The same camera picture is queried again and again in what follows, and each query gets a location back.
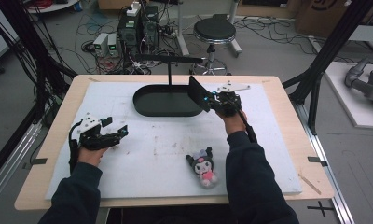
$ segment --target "kuromi plush toy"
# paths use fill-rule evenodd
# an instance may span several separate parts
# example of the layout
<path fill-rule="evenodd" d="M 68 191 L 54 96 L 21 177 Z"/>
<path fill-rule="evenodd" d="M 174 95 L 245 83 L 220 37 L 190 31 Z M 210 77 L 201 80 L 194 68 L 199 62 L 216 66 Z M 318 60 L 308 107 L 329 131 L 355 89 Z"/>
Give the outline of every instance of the kuromi plush toy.
<path fill-rule="evenodd" d="M 205 189 L 211 189 L 218 182 L 218 178 L 214 173 L 213 153 L 212 148 L 207 147 L 193 154 L 186 155 L 186 159 L 193 171 L 197 174 L 201 185 Z"/>

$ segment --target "table surface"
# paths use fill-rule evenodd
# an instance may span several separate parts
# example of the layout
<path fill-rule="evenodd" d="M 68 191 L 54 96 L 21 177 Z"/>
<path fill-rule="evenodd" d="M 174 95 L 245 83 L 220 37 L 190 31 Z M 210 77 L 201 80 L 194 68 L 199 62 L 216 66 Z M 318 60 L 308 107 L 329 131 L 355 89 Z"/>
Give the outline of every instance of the table surface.
<path fill-rule="evenodd" d="M 188 83 L 189 76 L 173 76 L 175 83 Z M 277 77 L 258 76 L 195 76 L 200 83 L 226 83 L 228 80 L 240 83 L 261 83 L 268 96 L 272 111 L 283 135 L 292 162 L 299 176 L 303 192 L 285 195 L 286 200 L 329 199 L 334 190 L 319 162 L 309 162 L 308 157 L 316 157 L 311 143 L 303 130 L 300 120 L 290 103 L 283 85 Z M 64 98 L 56 119 L 41 147 L 37 158 L 48 158 L 46 164 L 34 165 L 27 176 L 15 202 L 18 210 L 38 210 L 50 208 L 45 199 L 59 152 L 76 116 L 87 87 L 91 82 L 153 82 L 163 83 L 167 76 L 98 76 L 80 75 L 74 81 Z M 228 203 L 227 196 L 166 197 L 106 199 L 101 207 L 148 206 L 170 204 Z"/>

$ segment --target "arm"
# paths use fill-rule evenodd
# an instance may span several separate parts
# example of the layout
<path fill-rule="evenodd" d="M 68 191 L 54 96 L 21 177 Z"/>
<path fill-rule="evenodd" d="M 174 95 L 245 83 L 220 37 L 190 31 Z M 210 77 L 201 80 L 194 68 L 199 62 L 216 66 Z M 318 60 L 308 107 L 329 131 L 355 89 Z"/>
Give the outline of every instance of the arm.
<path fill-rule="evenodd" d="M 97 168 L 106 149 L 81 148 L 75 170 L 61 181 L 52 206 L 38 223 L 95 223 L 100 205 L 98 190 L 102 171 Z"/>
<path fill-rule="evenodd" d="M 274 179 L 264 149 L 249 141 L 238 116 L 221 118 L 230 145 L 226 163 L 229 204 L 239 223 L 298 223 Z"/>

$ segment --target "black stool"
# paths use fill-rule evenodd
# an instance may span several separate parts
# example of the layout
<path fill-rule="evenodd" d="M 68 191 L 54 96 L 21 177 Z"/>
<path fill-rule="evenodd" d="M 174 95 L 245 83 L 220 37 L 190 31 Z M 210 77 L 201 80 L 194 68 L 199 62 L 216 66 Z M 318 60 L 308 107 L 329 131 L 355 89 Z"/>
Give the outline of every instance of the black stool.
<path fill-rule="evenodd" d="M 194 63 L 189 70 L 190 74 L 197 75 L 229 75 L 227 66 L 214 58 L 215 44 L 230 43 L 236 36 L 236 28 L 226 20 L 209 18 L 196 22 L 193 34 L 199 40 L 209 43 L 208 58 L 202 58 L 203 63 Z"/>

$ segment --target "electronic equipment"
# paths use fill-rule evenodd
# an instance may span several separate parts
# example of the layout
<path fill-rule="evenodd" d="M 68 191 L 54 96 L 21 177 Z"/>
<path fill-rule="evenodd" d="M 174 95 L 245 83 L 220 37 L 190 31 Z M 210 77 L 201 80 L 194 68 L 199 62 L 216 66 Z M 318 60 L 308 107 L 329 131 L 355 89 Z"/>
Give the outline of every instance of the electronic equipment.
<path fill-rule="evenodd" d="M 140 46 L 143 38 L 143 25 L 141 23 L 140 13 L 141 10 L 138 11 L 136 16 L 122 15 L 119 20 L 117 32 L 125 59 L 129 58 L 129 54 L 137 54 L 140 47 L 144 47 Z"/>
<path fill-rule="evenodd" d="M 119 57 L 119 41 L 117 34 L 108 35 L 108 50 L 111 57 Z"/>
<path fill-rule="evenodd" d="M 367 99 L 373 102 L 373 71 L 370 72 L 367 83 L 359 79 L 359 77 L 364 73 L 364 68 L 368 63 L 369 60 L 365 58 L 356 66 L 352 67 L 346 74 L 344 84 L 349 88 L 360 91 Z"/>
<path fill-rule="evenodd" d="M 85 118 L 77 122 L 71 128 L 68 134 L 68 145 L 70 146 L 70 174 L 76 167 L 79 155 L 79 148 L 84 147 L 87 150 L 95 151 L 106 147 L 112 147 L 119 144 L 120 140 L 129 134 L 128 125 L 123 126 L 117 130 L 116 133 L 100 134 L 102 127 L 112 123 L 112 117 L 107 119 L 96 119 L 90 113 L 87 113 Z M 79 133 L 79 143 L 71 136 L 76 127 L 80 127 L 77 132 Z"/>
<path fill-rule="evenodd" d="M 108 53 L 108 34 L 99 34 L 93 41 L 93 47 L 98 57 L 105 57 Z"/>
<path fill-rule="evenodd" d="M 144 41 L 150 48 L 159 47 L 159 32 L 158 32 L 158 7 L 146 6 L 142 9 L 141 18 L 143 21 Z"/>
<path fill-rule="evenodd" d="M 235 114 L 239 114 L 248 133 L 248 138 L 252 143 L 256 143 L 256 133 L 253 127 L 247 123 L 242 113 L 242 100 L 240 96 L 235 93 L 235 91 L 248 89 L 250 89 L 250 86 L 230 83 L 229 81 L 227 84 L 217 89 L 219 92 L 209 92 L 204 89 L 193 76 L 190 76 L 187 94 L 193 102 L 206 112 L 213 109 L 216 113 L 225 117 L 232 117 Z"/>

